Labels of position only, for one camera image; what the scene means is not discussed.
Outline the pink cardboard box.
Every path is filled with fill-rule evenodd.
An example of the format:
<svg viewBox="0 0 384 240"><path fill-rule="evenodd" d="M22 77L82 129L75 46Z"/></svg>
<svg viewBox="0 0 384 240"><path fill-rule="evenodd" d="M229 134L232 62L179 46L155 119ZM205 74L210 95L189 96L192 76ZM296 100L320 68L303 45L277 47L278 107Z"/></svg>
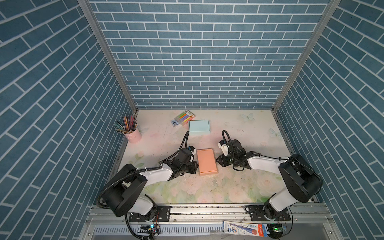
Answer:
<svg viewBox="0 0 384 240"><path fill-rule="evenodd" d="M213 149L197 150L199 172L201 176L218 173L216 159Z"/></svg>

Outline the light blue paper box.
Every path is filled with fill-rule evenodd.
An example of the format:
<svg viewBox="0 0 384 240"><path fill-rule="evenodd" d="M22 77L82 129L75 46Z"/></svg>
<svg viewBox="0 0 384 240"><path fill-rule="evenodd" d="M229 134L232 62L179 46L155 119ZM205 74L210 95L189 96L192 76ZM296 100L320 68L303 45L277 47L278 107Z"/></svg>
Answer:
<svg viewBox="0 0 384 240"><path fill-rule="evenodd" d="M209 120L195 120L189 121L189 133L190 135L201 136L209 135L211 133Z"/></svg>

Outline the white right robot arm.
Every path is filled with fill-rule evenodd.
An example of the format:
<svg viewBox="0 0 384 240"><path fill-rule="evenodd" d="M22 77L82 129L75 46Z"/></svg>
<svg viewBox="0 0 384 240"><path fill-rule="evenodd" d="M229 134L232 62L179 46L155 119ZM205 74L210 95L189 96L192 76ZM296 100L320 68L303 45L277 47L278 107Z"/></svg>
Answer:
<svg viewBox="0 0 384 240"><path fill-rule="evenodd" d="M246 150L238 140L221 140L218 147L223 154L216 162L222 167L233 166L249 170L271 172L284 181L285 187L273 194L265 203L263 212L268 219L275 219L278 214L297 203L306 203L316 195L323 186L323 180L308 162L298 154L290 157L268 157Z"/></svg>

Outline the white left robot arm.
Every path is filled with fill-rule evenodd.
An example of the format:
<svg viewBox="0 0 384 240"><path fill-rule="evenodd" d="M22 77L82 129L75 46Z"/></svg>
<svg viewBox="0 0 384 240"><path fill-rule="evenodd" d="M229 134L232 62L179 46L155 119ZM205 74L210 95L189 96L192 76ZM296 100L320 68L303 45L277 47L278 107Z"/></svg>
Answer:
<svg viewBox="0 0 384 240"><path fill-rule="evenodd" d="M198 163L194 161L197 150L188 146L161 161L158 167L137 169L127 164L105 185L97 197L97 206L110 209L116 217L138 214L151 221L158 214L158 205L147 195L145 187L159 182L171 181L184 174L194 175Z"/></svg>

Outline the toothpaste style flat box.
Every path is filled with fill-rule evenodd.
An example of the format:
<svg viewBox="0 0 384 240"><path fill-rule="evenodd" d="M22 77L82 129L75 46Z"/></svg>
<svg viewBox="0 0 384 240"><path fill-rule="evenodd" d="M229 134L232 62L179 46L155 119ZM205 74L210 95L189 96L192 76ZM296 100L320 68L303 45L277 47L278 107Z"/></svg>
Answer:
<svg viewBox="0 0 384 240"><path fill-rule="evenodd" d="M224 233L239 236L267 237L269 231L265 224L247 224L237 222L223 222Z"/></svg>

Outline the small blue stapler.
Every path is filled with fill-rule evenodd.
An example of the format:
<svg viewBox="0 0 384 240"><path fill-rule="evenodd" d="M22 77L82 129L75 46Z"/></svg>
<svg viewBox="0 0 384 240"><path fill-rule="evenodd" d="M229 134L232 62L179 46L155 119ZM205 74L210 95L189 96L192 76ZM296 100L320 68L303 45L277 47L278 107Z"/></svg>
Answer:
<svg viewBox="0 0 384 240"><path fill-rule="evenodd" d="M171 124L173 127L176 127L179 125L179 122L177 120L171 120Z"/></svg>

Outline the coloured marker pack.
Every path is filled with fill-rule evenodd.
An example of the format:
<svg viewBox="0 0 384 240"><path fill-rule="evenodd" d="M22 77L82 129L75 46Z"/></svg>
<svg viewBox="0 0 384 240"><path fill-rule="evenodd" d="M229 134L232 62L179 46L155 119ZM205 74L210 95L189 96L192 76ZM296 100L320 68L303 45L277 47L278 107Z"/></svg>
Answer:
<svg viewBox="0 0 384 240"><path fill-rule="evenodd" d="M178 125L181 125L181 126L184 126L185 124L187 124L189 121L193 120L195 118L195 114L193 114L191 111L189 110L184 110L180 115L178 115L177 117L174 118L174 120L176 121L176 123Z"/></svg>

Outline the pink pencil cup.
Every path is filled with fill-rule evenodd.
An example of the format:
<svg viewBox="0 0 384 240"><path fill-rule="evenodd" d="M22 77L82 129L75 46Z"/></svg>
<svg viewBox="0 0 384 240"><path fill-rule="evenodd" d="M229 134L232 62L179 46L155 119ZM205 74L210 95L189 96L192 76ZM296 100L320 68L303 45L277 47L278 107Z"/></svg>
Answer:
<svg viewBox="0 0 384 240"><path fill-rule="evenodd" d="M124 136L126 137L128 142L131 144L139 143L142 139L142 134L141 134L138 127L136 127L136 129L133 132L130 132L128 134L124 134Z"/></svg>

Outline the coloured pencils bundle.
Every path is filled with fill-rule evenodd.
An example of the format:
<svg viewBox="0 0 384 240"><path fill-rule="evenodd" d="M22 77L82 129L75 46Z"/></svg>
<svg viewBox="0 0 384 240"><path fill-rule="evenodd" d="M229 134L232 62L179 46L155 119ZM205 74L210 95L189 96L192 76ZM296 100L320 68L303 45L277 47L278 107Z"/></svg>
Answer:
<svg viewBox="0 0 384 240"><path fill-rule="evenodd" d="M114 123L115 131L123 134L131 134L137 128L137 115L123 116L123 123L119 121Z"/></svg>

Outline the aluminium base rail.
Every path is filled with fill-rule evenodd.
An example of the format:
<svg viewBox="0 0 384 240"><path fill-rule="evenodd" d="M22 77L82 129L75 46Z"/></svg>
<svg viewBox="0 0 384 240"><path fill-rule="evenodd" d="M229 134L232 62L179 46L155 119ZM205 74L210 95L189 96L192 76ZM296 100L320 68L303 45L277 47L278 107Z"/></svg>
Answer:
<svg viewBox="0 0 384 240"><path fill-rule="evenodd" d="M116 217L106 209L92 207L80 234L81 240L97 236L128 236L127 224L139 236L148 235L145 227L153 227L161 237L186 237L223 234L226 222L258 229L269 225L271 233L282 233L282 239L340 240L334 218L322 203L295 204L271 220L263 213L263 204L168 204L158 205L149 220L139 214Z"/></svg>

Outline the aluminium corner post right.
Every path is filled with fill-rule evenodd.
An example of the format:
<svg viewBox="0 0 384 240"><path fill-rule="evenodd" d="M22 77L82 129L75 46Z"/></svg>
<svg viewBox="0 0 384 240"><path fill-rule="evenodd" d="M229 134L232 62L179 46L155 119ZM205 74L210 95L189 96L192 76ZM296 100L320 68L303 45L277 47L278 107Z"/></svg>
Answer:
<svg viewBox="0 0 384 240"><path fill-rule="evenodd" d="M293 86L296 78L298 77L300 71L302 70L306 60L308 59L309 55L313 51L316 43L318 42L320 36L322 35L324 29L326 28L328 22L330 21L332 15L336 11L337 7L339 6L341 0L330 0L327 6L325 7L325 10L319 20L319 22L316 24L314 31L309 38L308 42L305 45L305 48L298 58L298 61L296 65L293 67L293 70L288 77L284 87L282 88L281 93L279 94L276 102L274 103L272 107L272 113L274 115L277 115L278 109L283 103L284 98L288 94L290 88Z"/></svg>

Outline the aluminium corner post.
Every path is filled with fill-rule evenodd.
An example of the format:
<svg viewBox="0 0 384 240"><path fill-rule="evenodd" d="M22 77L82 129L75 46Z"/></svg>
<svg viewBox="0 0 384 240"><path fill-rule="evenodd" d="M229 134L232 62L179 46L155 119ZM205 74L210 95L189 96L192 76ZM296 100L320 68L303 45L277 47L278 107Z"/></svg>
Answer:
<svg viewBox="0 0 384 240"><path fill-rule="evenodd" d="M97 21L97 18L96 18L96 15L91 7L91 4L89 1L86 1L86 0L78 0L78 3L101 47L101 50L103 51L107 61L108 61L108 64L110 65L111 67L111 70L112 72L114 73L116 79L117 79L117 82L123 92L123 94L125 95L126 97L126 100L128 101L128 104L130 105L132 111L134 114L136 114L138 112L138 108L127 88L127 85L126 85L126 82L121 74L121 71L117 65L117 62L110 50L110 47L108 45L108 42L104 36L104 33Z"/></svg>
<svg viewBox="0 0 384 240"><path fill-rule="evenodd" d="M296 78L298 77L300 71L302 70L306 60L308 59L309 55L313 51L316 43L318 42L320 36L322 35L324 29L326 28L328 22L330 21L332 15L336 11L337 7L339 6L341 0L330 0L327 6L325 7L325 10L319 20L319 22L316 24L314 31L309 38L308 42L305 45L305 48L298 58L298 61L296 65L293 67L293 70L288 77L284 87L282 88L281 93L279 94L276 102L274 103L272 107L272 113L274 115L277 115L278 109L283 103L284 98L288 94L290 88L293 86Z"/></svg>

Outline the aluminium corner post left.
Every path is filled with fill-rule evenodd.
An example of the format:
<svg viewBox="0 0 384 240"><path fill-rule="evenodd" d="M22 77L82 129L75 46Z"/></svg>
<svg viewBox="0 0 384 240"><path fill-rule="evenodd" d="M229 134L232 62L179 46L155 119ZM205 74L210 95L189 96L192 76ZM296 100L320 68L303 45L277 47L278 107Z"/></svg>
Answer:
<svg viewBox="0 0 384 240"><path fill-rule="evenodd" d="M101 50L103 51L107 61L108 61L108 64L110 65L111 67L111 70L112 72L114 73L116 79L117 79L117 82L123 92L123 94L125 95L126 97L126 100L128 101L128 104L130 105L132 111L134 114L136 114L138 112L138 108L127 88L127 85L126 85L126 82L121 74L121 71L117 65L117 62L110 50L110 47L108 45L108 42L104 36L104 33L97 21L97 18L96 18L96 15L91 7L91 4L89 1L86 1L86 0L78 0L78 3L101 47Z"/></svg>

